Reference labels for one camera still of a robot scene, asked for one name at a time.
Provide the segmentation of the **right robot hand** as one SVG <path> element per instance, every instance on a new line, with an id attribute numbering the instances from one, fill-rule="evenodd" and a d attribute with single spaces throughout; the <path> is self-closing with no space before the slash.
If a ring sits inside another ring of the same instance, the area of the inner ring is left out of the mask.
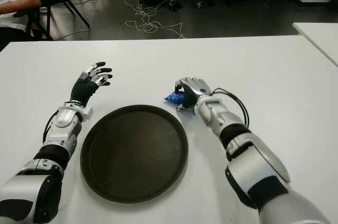
<path id="1" fill-rule="evenodd" d="M 183 89 L 183 102 L 178 105 L 177 110 L 193 107 L 201 96 L 210 96 L 211 89 L 203 79 L 196 77 L 181 78 L 175 83 L 175 92 Z"/>

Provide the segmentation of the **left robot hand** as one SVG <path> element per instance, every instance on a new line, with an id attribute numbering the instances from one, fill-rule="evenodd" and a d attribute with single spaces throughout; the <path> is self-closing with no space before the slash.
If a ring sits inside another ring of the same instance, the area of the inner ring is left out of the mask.
<path id="1" fill-rule="evenodd" d="M 105 62 L 97 62 L 83 71 L 71 90 L 71 102 L 86 106 L 92 95 L 102 86 L 110 85 L 112 68 L 105 68 Z"/>

